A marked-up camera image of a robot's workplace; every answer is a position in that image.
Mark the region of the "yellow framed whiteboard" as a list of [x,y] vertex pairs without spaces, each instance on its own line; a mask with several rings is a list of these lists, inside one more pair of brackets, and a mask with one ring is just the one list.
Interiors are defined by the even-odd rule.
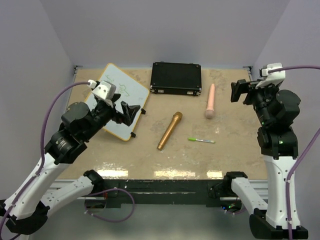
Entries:
[[128,141],[134,133],[134,128],[138,122],[142,109],[149,97],[149,90],[136,81],[133,77],[129,76],[122,69],[113,63],[109,63],[104,68],[98,81],[110,82],[116,86],[116,93],[121,94],[121,97],[115,102],[115,109],[122,112],[121,102],[124,101],[128,105],[139,105],[139,112],[136,114],[133,123],[130,126],[125,124],[117,124],[114,121],[109,121],[103,128],[105,131],[116,136],[117,138]]

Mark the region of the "white green whiteboard marker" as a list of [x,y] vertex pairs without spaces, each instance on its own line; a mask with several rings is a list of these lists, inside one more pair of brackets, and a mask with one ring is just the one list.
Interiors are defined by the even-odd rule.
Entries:
[[199,138],[195,138],[196,142],[203,142],[203,143],[211,143],[211,144],[215,144],[216,142],[214,140],[207,140],[207,139],[199,139]]

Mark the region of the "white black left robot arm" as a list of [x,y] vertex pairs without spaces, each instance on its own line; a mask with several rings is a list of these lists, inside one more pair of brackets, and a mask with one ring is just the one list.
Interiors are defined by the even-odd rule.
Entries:
[[1,223],[10,232],[31,235],[61,207],[79,197],[99,196],[103,192],[103,178],[96,171],[87,170],[70,185],[46,193],[56,178],[87,149],[89,140],[109,121],[127,126],[133,123],[140,105],[128,105],[122,101],[122,111],[119,112],[115,104],[119,98],[120,94],[115,94],[111,104],[97,100],[93,109],[84,102],[68,106],[61,116],[59,130],[44,147],[44,157],[22,186],[11,197],[0,202]]

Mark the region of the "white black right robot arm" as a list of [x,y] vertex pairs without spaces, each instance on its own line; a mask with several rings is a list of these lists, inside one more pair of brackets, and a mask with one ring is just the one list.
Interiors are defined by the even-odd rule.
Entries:
[[232,103],[246,94],[243,104],[252,106],[261,126],[257,141],[267,170],[268,201],[265,202],[242,172],[227,172],[223,192],[237,195],[249,212],[252,235],[263,240],[306,240],[295,202],[293,167],[298,162],[298,138],[291,125],[300,113],[300,98],[275,84],[262,88],[257,81],[231,83]]

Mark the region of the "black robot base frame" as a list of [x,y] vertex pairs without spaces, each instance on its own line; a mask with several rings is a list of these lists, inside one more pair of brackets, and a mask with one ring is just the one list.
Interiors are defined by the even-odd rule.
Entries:
[[242,202],[221,179],[108,179],[93,188],[91,196],[106,201],[107,208],[137,205],[205,205],[236,212]]

